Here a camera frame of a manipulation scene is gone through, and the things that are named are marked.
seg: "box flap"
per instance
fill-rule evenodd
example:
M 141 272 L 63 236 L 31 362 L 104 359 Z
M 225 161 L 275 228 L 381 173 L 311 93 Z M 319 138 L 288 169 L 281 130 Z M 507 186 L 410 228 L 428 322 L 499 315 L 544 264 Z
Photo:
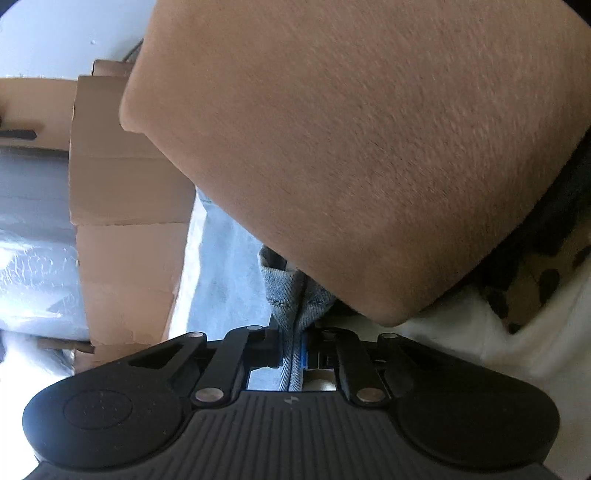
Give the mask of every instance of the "box flap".
M 80 278 L 173 293 L 183 270 L 188 230 L 186 223 L 80 226 Z
M 70 154 L 75 225 L 188 222 L 194 196 L 195 185 L 166 158 Z
M 115 60 L 95 60 L 92 66 L 93 77 L 128 77 L 134 68 L 134 63 Z
M 72 120 L 71 155 L 102 158 L 162 158 L 145 135 L 125 132 L 119 124 L 124 77 L 80 76 Z
M 89 281 L 82 282 L 82 293 L 94 346 L 162 341 L 173 293 Z
M 80 77 L 70 148 L 75 225 L 188 222 L 195 186 L 142 134 L 119 124 L 126 78 Z

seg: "metal pin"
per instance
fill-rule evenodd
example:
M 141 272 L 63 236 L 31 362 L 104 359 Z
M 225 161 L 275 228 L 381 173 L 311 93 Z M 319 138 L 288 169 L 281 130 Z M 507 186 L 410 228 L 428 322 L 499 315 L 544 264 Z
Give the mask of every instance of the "metal pin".
M 195 393 L 195 398 L 203 403 L 212 403 L 223 398 L 223 391 L 219 388 L 202 388 Z
M 357 392 L 357 398 L 364 403 L 377 403 L 386 398 L 386 394 L 379 388 L 366 387 Z

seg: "white wall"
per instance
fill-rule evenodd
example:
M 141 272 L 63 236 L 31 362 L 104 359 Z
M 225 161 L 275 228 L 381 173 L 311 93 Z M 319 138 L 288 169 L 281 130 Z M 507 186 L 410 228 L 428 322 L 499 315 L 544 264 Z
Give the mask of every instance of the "white wall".
M 20 0 L 0 18 L 0 76 L 75 79 L 95 59 L 121 60 L 155 0 Z

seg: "denim jeans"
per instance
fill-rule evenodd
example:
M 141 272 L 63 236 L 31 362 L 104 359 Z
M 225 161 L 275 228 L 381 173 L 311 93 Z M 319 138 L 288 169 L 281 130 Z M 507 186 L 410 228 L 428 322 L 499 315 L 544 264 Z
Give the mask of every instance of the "denim jeans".
M 221 339 L 234 328 L 268 325 L 271 315 L 282 333 L 283 365 L 251 375 L 253 390 L 301 388 L 301 337 L 335 298 L 285 259 L 263 246 L 202 192 L 206 210 L 199 246 L 201 272 L 188 330 Z

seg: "cardboard box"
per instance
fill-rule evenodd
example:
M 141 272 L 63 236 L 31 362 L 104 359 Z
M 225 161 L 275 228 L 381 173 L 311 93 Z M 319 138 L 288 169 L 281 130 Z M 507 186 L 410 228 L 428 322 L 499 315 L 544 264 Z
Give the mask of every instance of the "cardboard box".
M 76 82 L 53 79 L 0 79 L 1 129 L 32 129 L 32 141 L 0 138 L 0 147 L 70 148 Z
M 123 131 L 126 78 L 80 77 L 70 215 L 95 353 L 81 371 L 161 342 L 174 306 L 195 187 L 141 134 Z

